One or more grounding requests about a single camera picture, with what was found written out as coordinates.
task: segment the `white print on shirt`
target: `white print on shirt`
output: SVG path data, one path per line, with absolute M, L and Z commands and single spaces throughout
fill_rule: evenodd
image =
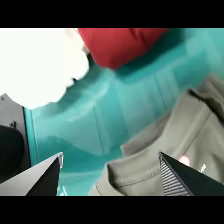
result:
M 198 171 L 199 171 L 200 173 L 204 173 L 205 169 L 206 169 L 206 165 L 203 164 L 203 166 L 201 167 L 201 169 L 199 169 Z
M 180 157 L 179 162 L 183 163 L 186 166 L 190 166 L 190 159 L 185 155 Z

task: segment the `black round object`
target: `black round object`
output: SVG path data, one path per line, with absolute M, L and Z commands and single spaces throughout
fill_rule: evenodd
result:
M 24 154 L 24 141 L 19 131 L 0 125 L 0 182 L 16 175 Z

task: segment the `table surface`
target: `table surface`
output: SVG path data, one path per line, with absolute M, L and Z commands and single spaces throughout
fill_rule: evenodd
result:
M 90 60 L 87 76 L 58 103 L 26 110 L 32 165 L 64 153 L 58 195 L 88 195 L 120 145 L 170 110 L 209 74 L 224 78 L 224 29 L 173 29 L 116 71 Z

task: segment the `white fabric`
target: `white fabric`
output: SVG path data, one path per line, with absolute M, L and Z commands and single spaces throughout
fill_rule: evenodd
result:
M 88 72 L 86 53 L 74 28 L 2 28 L 0 94 L 28 109 L 57 102 Z

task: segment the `red cloth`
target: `red cloth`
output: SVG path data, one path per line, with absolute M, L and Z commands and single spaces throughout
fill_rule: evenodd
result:
M 111 69 L 149 50 L 168 28 L 78 28 L 95 62 Z

